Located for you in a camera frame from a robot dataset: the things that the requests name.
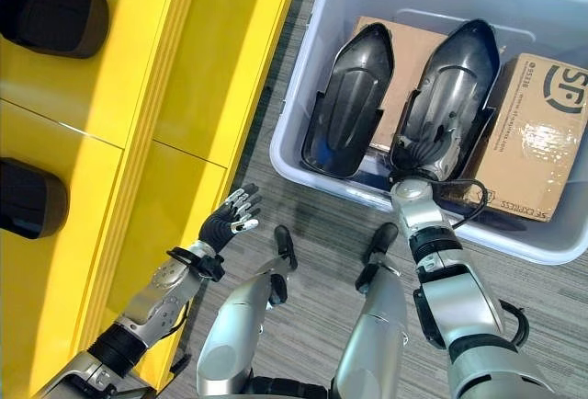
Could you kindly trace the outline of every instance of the yellow shelf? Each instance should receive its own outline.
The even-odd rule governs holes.
[[[108,5],[107,40],[87,60],[0,40],[0,154],[53,172],[72,198],[49,239],[2,232],[5,399],[87,348],[226,196],[289,0]],[[137,369],[158,390],[180,333]]]

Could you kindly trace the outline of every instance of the sf logo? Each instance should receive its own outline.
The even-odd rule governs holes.
[[[555,109],[580,114],[588,93],[588,74],[551,65],[543,81],[543,97]]]

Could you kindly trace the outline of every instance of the robot leg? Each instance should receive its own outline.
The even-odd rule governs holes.
[[[389,237],[390,243],[397,232]],[[408,337],[400,273],[384,255],[387,246],[371,254],[357,279],[356,287],[366,294],[366,301],[333,380],[334,399],[395,397]]]
[[[239,393],[247,383],[266,307],[287,298],[286,278],[295,258],[280,249],[279,257],[237,287],[220,308],[198,359],[198,397]]]

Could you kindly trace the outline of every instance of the plastic bin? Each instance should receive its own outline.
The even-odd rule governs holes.
[[[388,192],[353,178],[323,176],[301,164],[316,92],[326,88],[334,57],[359,16],[446,34],[463,20],[482,17],[495,28],[503,63],[525,51],[588,67],[588,0],[315,0],[271,142],[271,161],[289,180],[382,211],[392,210]],[[586,138],[551,222],[525,222],[524,232],[469,223],[457,230],[458,236],[540,264],[563,264],[581,255],[588,248]],[[366,157],[360,171],[372,167]]]

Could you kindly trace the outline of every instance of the robot forearm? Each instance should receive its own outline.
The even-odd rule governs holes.
[[[434,203],[431,185],[406,179],[391,195],[421,283],[414,292],[421,327],[449,353],[452,397],[556,397],[535,364],[503,337],[502,307]]]
[[[250,199],[257,187],[237,189],[202,224],[198,240],[171,256],[129,302],[124,313],[85,351],[73,358],[37,394],[50,398],[107,398],[117,384],[160,339],[174,333],[182,310],[198,292],[202,279],[218,281],[224,271],[219,252],[239,232],[256,227]]]

